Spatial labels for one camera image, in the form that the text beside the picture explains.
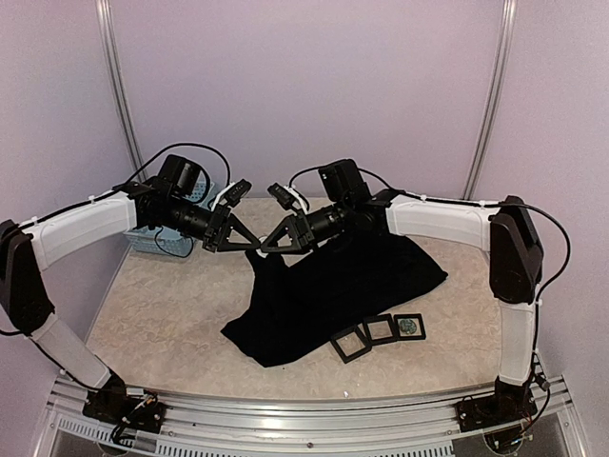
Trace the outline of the black garment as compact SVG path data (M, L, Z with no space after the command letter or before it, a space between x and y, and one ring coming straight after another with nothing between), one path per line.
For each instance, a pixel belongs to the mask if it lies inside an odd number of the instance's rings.
M278 253L246 255L248 309L222 334L264 368L295 362L364 318L441 285L446 271L417 243L394 234L334 239L288 265Z

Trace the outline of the green round brooch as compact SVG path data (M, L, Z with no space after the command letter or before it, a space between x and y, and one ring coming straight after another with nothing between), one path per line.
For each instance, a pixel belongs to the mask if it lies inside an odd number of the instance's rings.
M418 324L413 319L401 319L399 329L404 335L415 335L418 333Z

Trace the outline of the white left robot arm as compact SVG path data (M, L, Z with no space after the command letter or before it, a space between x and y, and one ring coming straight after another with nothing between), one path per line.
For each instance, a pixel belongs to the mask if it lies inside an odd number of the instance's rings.
M98 391L94 404L115 424L133 413L130 398L107 386L110 368L94 355L80 334L62 321L45 287L45 271L60 266L55 290L80 305L93 294L90 311L99 309L102 290L118 266L116 253L85 262L103 248L116 248L121 233L144 226L176 229L201 241L210 252L250 250L259 239L232 213L234 198L222 194L212 209L149 185L122 185L74 204L55 215L1 224L1 305L17 333L30 339L49 359L85 388Z

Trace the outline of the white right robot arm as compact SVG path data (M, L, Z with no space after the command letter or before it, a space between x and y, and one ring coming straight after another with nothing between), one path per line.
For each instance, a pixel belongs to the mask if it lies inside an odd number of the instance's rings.
M356 231L422 236L485 252L489 287L501 307L499 379L512 385L490 396L486 412L493 421L505 423L522 409L523 394L515 386L524 385L532 371L543 247L520 198L461 201L397 189L370 197L349 191L331 205L309 212L304 198L291 187L273 184L268 192L291 213L264 239L264 253L307 253Z

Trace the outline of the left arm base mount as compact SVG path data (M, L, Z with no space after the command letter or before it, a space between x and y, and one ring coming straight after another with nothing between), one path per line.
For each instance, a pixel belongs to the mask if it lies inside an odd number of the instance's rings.
M167 406L156 392L149 389L129 389L123 379L113 370L108 380L88 396L82 409L85 417L113 425L109 440L115 445L125 445L134 440L126 435L129 430L154 434L161 432Z

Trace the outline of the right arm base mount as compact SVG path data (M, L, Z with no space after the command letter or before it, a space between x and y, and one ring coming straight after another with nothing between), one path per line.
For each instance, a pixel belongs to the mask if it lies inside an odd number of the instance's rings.
M546 393L546 401L538 409L531 386L535 384ZM551 384L543 374L531 374L521 386L495 380L491 394L482 397L463 397L456 405L460 432L508 424L521 419L530 419L535 424L547 408L551 397Z

